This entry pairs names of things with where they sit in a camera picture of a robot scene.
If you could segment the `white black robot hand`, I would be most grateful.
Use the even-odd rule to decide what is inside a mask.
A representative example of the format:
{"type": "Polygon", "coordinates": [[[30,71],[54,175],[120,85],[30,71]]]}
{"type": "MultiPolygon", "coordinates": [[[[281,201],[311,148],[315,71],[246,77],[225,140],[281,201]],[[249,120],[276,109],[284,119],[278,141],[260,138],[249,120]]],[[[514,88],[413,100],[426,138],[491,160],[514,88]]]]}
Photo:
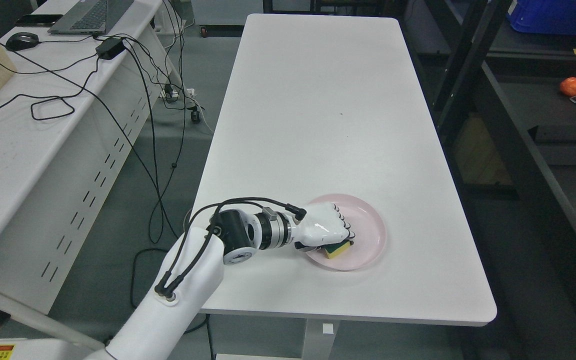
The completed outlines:
{"type": "Polygon", "coordinates": [[[305,215],[292,231],[294,247],[298,251],[309,252],[355,238],[350,223],[345,221],[335,203],[310,203],[303,209],[305,215]]]}

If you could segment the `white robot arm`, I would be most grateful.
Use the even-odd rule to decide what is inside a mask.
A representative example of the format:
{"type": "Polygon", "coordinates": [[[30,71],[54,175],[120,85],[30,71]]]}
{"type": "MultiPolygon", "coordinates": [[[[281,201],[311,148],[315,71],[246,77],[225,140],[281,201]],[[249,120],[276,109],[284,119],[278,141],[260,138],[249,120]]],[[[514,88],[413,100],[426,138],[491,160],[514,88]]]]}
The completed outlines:
{"type": "Polygon", "coordinates": [[[164,258],[157,278],[128,321],[89,360],[166,360],[223,280],[226,265],[286,246],[306,210],[263,208],[256,214],[215,205],[206,228],[190,227],[164,258]]]}

